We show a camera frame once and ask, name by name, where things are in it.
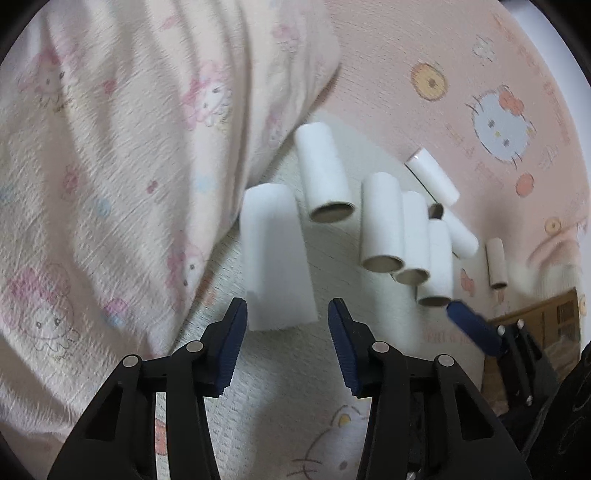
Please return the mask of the white cardboard tube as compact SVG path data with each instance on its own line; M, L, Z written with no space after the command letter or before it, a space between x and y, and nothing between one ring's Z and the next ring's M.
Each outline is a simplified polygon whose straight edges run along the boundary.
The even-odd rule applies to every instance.
M478 252L480 243L476 235L460 220L451 209L441 203L428 207L431 219L446 223L452 242L452 251L460 259L470 259Z
M249 329L294 328L318 320L294 192L264 183L245 191L239 214Z
M460 199L459 190L427 149L418 149L405 165L439 203L451 207Z
M418 192L403 193L404 267L395 276L399 283L418 286L430 278L428 206Z
M375 273L394 273L405 266L403 200L397 178L370 174L362 184L360 259Z
M425 307L443 307L454 295L452 241L447 224L440 219L429 222L430 277L417 287L416 299Z
M489 284L493 290L504 289L508 286L507 263L503 241L491 238L486 243Z
M335 223L351 216L356 205L331 128L322 122L301 125L294 146L311 221Z

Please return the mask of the brown cardboard box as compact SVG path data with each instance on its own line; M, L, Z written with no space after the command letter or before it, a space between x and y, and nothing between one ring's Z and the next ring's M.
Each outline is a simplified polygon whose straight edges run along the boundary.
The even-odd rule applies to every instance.
M580 359L579 297L575 288L492 320L494 326L523 320L562 382ZM508 403L499 368L493 357L484 361L481 393L497 414L507 413Z

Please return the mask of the pink patterned blanket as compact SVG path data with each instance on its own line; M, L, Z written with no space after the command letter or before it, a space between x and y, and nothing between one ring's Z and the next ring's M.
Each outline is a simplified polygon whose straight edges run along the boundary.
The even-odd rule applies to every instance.
M322 1L51 1L1 67L1 425L42 445L165 353L339 64Z

